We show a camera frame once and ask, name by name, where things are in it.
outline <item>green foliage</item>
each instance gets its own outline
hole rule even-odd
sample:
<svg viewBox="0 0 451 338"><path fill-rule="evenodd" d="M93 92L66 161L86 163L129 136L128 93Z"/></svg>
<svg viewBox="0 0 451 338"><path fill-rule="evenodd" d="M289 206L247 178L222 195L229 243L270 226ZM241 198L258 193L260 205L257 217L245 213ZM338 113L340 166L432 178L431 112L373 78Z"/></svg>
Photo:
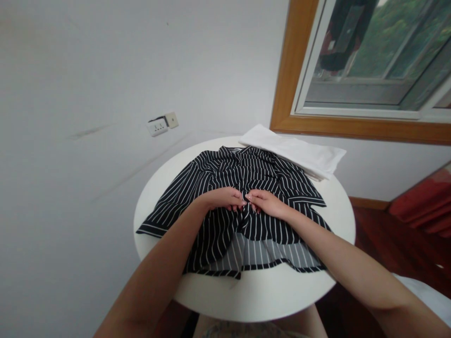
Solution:
<svg viewBox="0 0 451 338"><path fill-rule="evenodd" d="M381 77L415 24L427 0L388 0L374 11L365 38L350 70L350 77ZM439 0L425 24L406 45L390 76L416 79L451 36L451 1ZM420 62L415 60L434 37Z"/></svg>

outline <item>wall socket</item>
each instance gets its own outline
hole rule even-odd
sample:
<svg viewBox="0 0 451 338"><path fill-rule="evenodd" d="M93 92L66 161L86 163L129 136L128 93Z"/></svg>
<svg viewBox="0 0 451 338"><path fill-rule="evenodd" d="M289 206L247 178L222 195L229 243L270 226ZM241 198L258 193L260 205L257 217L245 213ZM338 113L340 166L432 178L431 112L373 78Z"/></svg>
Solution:
<svg viewBox="0 0 451 338"><path fill-rule="evenodd" d="M147 122L147 129L149 130L150 135L155 137L168 131L168 126L163 118L159 118L158 120Z"/></svg>

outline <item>hand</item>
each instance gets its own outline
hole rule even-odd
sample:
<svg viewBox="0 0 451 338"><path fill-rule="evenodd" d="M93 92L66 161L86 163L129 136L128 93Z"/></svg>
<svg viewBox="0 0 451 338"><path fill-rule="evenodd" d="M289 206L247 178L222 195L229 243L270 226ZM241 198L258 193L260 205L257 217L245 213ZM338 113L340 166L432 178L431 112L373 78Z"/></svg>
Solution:
<svg viewBox="0 0 451 338"><path fill-rule="evenodd" d="M269 216L283 218L291 208L266 190L251 190L246 198L250 201L250 205L254 211L260 213L263 210Z"/></svg>
<svg viewBox="0 0 451 338"><path fill-rule="evenodd" d="M214 210L218 207L225 207L229 211L232 209L233 211L243 210L243 206L247 204L243 200L241 192L232 187L211 190L200 195L196 200L204 203L208 210Z"/></svg>

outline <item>white round table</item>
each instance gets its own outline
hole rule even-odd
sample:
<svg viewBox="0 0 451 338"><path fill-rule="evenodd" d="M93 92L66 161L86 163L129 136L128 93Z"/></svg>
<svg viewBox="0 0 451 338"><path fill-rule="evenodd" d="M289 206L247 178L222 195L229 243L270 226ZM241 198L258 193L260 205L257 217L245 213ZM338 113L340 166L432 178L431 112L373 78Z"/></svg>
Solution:
<svg viewBox="0 0 451 338"><path fill-rule="evenodd" d="M172 157L148 181L136 206L133 231L141 260L158 239L138 235L136 230L153 211L158 199L177 174L204 150L221 146L243 147L239 137L217 138L188 148ZM313 182L327 207L315 210L332 231L354 244L356 226L349 198L338 180ZM182 277L174 299L185 307L210 317L236 322L262 322L301 311L323 297L336 281L327 271L299 273L287 264L272 269L244 271L241 280L194 273Z"/></svg>

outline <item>wooden window frame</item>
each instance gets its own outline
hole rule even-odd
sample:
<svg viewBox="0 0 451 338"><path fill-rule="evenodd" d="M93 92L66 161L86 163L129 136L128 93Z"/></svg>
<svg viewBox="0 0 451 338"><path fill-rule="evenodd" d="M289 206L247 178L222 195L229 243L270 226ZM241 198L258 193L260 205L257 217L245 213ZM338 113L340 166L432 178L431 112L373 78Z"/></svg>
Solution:
<svg viewBox="0 0 451 338"><path fill-rule="evenodd" d="M291 115L319 0L291 0L270 129L290 134L451 145L451 123Z"/></svg>

